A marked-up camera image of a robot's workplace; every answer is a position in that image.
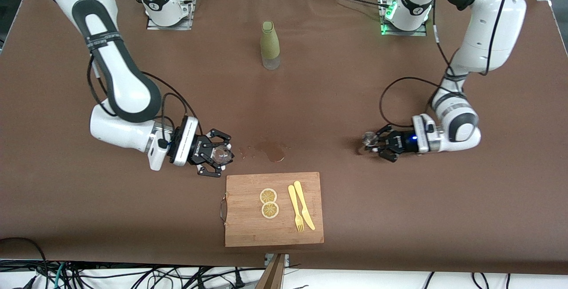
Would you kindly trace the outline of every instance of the dried citrus slice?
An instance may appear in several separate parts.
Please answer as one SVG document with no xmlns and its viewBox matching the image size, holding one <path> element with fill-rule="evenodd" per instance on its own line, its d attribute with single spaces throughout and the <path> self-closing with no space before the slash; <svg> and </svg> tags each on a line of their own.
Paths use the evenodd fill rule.
<svg viewBox="0 0 568 289">
<path fill-rule="evenodd" d="M 260 201 L 265 204 L 267 202 L 275 202 L 277 198 L 276 192 L 272 188 L 266 188 L 260 192 Z"/>
<path fill-rule="evenodd" d="M 262 216 L 264 216 L 264 218 L 268 218 L 268 219 L 272 219 L 276 216 L 278 216 L 278 212 L 280 211 L 280 209 L 278 208 L 278 205 L 276 204 L 276 202 L 266 202 L 265 204 L 262 205 Z"/>
</svg>

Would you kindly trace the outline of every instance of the knife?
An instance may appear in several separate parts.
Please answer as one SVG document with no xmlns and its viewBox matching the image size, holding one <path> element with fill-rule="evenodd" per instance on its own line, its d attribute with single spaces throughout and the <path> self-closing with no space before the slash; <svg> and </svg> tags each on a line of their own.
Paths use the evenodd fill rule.
<svg viewBox="0 0 568 289">
<path fill-rule="evenodd" d="M 306 224 L 310 229 L 315 230 L 316 227 L 312 222 L 312 218 L 310 217 L 310 213 L 308 212 L 308 207 L 306 206 L 306 200 L 304 199 L 304 191 L 302 190 L 302 184 L 297 180 L 294 182 L 294 188 L 296 188 L 296 193 L 298 194 L 298 198 L 300 198 L 300 202 L 302 203 L 302 216 L 304 220 L 306 220 Z"/>
</svg>

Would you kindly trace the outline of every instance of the cutting board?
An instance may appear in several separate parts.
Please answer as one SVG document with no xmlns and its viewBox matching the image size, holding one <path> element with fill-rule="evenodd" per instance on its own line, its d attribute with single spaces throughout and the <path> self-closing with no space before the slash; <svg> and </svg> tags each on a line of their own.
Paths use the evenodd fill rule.
<svg viewBox="0 0 568 289">
<path fill-rule="evenodd" d="M 311 230 L 304 222 L 304 232 L 296 230 L 294 207 L 288 186 L 298 180 L 304 190 L 306 205 L 314 222 Z M 265 188 L 276 192 L 278 216 L 262 216 L 260 193 Z M 323 243 L 321 189 L 319 172 L 290 172 L 285 174 L 240 174 L 227 176 L 227 217 L 225 247 L 280 246 Z M 302 210 L 300 198 L 298 209 Z"/>
</svg>

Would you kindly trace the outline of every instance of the bottle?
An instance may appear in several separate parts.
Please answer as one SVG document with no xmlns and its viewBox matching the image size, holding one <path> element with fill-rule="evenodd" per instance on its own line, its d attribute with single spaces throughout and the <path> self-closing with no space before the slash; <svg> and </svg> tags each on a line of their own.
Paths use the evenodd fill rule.
<svg viewBox="0 0 568 289">
<path fill-rule="evenodd" d="M 269 20 L 262 23 L 260 54 L 264 68 L 274 70 L 280 66 L 280 43 L 274 29 L 274 23 Z"/>
</svg>

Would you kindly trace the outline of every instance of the brown tabletop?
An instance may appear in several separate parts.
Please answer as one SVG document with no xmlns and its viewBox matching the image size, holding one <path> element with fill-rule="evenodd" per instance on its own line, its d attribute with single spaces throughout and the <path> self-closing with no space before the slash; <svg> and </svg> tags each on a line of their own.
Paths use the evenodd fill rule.
<svg viewBox="0 0 568 289">
<path fill-rule="evenodd" d="M 24 0 L 0 56 L 0 236 L 54 260 L 262 265 L 278 251 L 305 268 L 568 273 L 568 60 L 546 2 L 527 0 L 505 66 L 465 85 L 481 144 L 392 164 L 356 149 L 385 125 L 387 84 L 442 76 L 432 33 L 381 36 L 377 9 L 348 0 L 199 0 L 190 32 L 147 31 L 140 4 L 116 1 L 138 66 L 183 93 L 204 129 L 233 136 L 225 175 L 321 173 L 325 243 L 225 248 L 223 178 L 153 172 L 145 154 L 91 137 L 89 53 L 50 0 Z M 469 11 L 438 11 L 451 54 Z M 280 37 L 276 71 L 260 60 L 264 20 Z M 409 123 L 432 90 L 400 83 L 387 115 Z M 181 107 L 168 115 L 179 123 Z M 36 258 L 15 244 L 0 256 Z"/>
</svg>

